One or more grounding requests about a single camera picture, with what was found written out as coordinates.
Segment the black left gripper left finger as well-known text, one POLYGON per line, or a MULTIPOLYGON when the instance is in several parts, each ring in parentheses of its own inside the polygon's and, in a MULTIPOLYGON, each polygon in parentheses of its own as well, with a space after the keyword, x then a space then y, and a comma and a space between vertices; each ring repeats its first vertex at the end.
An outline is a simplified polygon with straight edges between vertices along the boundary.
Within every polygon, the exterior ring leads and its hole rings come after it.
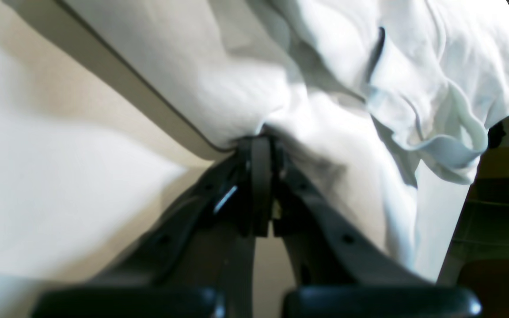
POLYGON ((45 292, 33 318, 251 318, 253 139, 212 166, 119 259, 45 292))

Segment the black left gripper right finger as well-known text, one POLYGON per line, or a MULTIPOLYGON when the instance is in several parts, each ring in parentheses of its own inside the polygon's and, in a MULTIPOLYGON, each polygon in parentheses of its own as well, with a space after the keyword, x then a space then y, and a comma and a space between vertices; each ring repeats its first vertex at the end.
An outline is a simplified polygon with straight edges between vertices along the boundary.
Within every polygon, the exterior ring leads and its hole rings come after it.
POLYGON ((254 139, 255 232, 283 240, 296 288, 284 318, 472 318, 468 288, 436 286, 384 255, 337 212, 272 136, 254 139))

